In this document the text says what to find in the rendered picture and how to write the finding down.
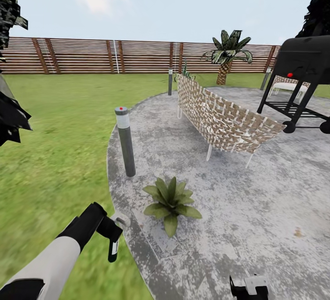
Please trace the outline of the insectifuge atomizer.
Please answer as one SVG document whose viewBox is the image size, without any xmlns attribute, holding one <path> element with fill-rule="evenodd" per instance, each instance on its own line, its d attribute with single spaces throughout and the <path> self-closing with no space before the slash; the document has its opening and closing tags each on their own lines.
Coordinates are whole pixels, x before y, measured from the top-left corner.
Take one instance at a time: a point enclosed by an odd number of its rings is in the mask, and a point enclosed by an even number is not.
<svg viewBox="0 0 330 300">
<path fill-rule="evenodd" d="M 116 243 L 110 240 L 108 261 L 114 262 L 117 259 L 119 240 Z"/>
</svg>

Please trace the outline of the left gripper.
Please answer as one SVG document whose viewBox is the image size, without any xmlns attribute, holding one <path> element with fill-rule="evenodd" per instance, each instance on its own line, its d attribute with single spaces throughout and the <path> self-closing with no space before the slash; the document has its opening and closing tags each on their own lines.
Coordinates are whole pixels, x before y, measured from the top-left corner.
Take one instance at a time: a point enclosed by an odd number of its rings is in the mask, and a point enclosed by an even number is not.
<svg viewBox="0 0 330 300">
<path fill-rule="evenodd" d="M 104 231 L 99 233 L 103 235 L 105 238 L 109 238 L 111 241 L 116 243 L 122 232 L 123 230 L 118 225 L 116 225 L 111 219 L 109 219 L 108 227 Z"/>
</svg>

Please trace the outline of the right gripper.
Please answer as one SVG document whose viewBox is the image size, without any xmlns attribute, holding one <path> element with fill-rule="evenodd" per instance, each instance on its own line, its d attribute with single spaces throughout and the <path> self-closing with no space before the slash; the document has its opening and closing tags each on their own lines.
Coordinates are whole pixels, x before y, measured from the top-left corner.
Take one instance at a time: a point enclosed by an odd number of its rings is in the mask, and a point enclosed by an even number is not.
<svg viewBox="0 0 330 300">
<path fill-rule="evenodd" d="M 234 283 L 231 284 L 231 293 L 232 296 L 236 296 L 237 300 L 268 300 L 267 289 L 264 286 L 255 287 L 257 295 L 249 295 L 246 287 L 234 286 Z"/>
</svg>

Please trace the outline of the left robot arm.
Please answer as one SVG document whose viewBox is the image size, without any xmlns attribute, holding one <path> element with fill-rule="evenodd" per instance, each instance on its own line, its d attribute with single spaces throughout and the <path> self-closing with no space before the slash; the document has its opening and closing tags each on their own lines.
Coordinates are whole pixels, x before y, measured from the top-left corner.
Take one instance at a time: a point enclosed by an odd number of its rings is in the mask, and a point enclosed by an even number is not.
<svg viewBox="0 0 330 300">
<path fill-rule="evenodd" d="M 33 261 L 8 280 L 0 300 L 58 300 L 84 246 L 95 231 L 114 243 L 131 225 L 128 216 L 115 212 L 109 218 L 98 203 L 91 203 Z"/>
</svg>

